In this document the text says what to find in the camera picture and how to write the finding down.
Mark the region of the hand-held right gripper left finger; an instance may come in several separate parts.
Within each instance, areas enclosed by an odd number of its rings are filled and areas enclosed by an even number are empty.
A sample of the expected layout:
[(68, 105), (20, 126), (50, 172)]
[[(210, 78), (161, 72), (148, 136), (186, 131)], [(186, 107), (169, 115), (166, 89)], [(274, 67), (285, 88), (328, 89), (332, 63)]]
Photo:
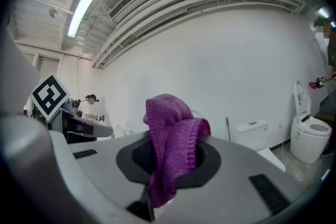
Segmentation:
[(87, 223), (155, 221), (147, 185), (129, 181), (117, 165), (118, 151), (133, 137), (67, 144), (62, 134), (49, 134), (67, 192), (87, 215)]

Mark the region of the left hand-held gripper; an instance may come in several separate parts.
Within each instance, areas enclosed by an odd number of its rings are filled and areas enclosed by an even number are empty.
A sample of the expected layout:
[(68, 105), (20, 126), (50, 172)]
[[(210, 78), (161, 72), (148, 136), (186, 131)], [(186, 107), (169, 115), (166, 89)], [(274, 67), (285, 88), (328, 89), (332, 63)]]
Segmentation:
[(31, 98), (47, 130), (62, 133), (68, 144), (75, 143), (75, 135), (109, 137), (113, 129), (75, 116), (75, 102), (59, 79), (51, 75), (35, 86)]

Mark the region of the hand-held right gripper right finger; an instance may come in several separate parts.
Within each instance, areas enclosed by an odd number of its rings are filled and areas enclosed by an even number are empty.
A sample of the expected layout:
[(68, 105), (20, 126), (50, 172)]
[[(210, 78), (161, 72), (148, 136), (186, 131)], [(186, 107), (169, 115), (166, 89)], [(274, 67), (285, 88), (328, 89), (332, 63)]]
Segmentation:
[(304, 195), (255, 151), (212, 136), (199, 140), (202, 164), (176, 181), (176, 195), (153, 224), (289, 224)]

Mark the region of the purple cloth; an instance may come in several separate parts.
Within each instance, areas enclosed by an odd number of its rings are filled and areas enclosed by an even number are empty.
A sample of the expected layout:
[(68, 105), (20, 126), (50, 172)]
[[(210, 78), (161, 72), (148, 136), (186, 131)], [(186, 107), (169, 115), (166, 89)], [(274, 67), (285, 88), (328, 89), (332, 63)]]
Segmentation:
[(145, 102), (143, 122), (149, 127), (156, 155), (150, 177), (149, 195), (153, 208), (160, 208), (175, 196), (176, 180), (196, 169), (196, 142), (210, 135), (204, 118), (193, 116), (188, 105), (171, 94), (160, 94)]

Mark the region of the white closed toilet with tank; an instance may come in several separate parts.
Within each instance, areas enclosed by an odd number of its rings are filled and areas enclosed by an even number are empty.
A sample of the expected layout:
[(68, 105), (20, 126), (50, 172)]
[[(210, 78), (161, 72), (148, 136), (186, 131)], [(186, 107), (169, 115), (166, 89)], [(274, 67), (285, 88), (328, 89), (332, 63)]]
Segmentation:
[(268, 122), (266, 120), (258, 120), (235, 127), (236, 133), (234, 142), (254, 150), (267, 161), (275, 165), (278, 169), (286, 172), (284, 164), (272, 153), (267, 146)]

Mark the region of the white smart toilet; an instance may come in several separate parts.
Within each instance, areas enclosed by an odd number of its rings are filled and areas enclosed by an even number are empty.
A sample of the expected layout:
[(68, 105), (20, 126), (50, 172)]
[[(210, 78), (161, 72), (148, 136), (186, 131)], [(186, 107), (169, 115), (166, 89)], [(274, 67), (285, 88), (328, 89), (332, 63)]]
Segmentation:
[(311, 115), (311, 99), (300, 81), (294, 84), (296, 115), (293, 117), (290, 151), (300, 161), (312, 164), (326, 147), (332, 128)]

